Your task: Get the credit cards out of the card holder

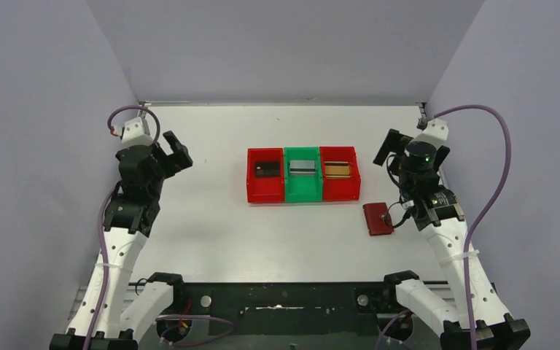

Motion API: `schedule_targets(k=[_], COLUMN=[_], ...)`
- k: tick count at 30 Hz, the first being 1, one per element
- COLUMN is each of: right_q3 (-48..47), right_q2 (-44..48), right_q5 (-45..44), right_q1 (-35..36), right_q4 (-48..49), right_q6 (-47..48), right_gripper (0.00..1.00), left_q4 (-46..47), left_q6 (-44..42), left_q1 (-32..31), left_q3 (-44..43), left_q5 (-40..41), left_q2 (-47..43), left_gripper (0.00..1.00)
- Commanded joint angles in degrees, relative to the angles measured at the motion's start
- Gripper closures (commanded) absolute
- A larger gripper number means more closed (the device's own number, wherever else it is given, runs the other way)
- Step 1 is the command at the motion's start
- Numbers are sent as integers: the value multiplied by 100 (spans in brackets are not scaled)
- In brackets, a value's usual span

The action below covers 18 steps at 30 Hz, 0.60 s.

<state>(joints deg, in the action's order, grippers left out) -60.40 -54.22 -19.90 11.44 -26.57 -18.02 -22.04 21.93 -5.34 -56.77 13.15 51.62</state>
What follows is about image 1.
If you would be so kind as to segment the red leather card holder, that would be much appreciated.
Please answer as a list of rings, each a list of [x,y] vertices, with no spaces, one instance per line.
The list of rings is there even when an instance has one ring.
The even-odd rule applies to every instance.
[[[362,210],[369,236],[388,236],[394,232],[385,202],[366,203]]]

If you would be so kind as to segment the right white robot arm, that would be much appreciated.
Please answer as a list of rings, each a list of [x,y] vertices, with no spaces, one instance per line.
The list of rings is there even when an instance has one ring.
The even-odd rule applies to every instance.
[[[381,302],[390,311],[404,307],[415,314],[438,336],[442,349],[520,349],[531,335],[529,325],[500,300],[470,243],[456,195],[440,183],[438,170],[448,153],[435,141],[391,129],[374,163],[386,166],[395,180],[404,218],[415,222],[435,253],[454,303],[436,295],[413,271],[386,275]]]

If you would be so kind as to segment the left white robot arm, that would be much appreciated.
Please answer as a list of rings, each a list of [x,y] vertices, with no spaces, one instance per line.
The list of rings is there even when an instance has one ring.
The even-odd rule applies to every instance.
[[[98,215],[98,260],[78,312],[64,334],[52,337],[51,349],[137,349],[133,332],[118,319],[125,291],[159,214],[163,182],[193,164],[173,132],[163,137],[170,155],[157,142],[116,154],[120,180]]]

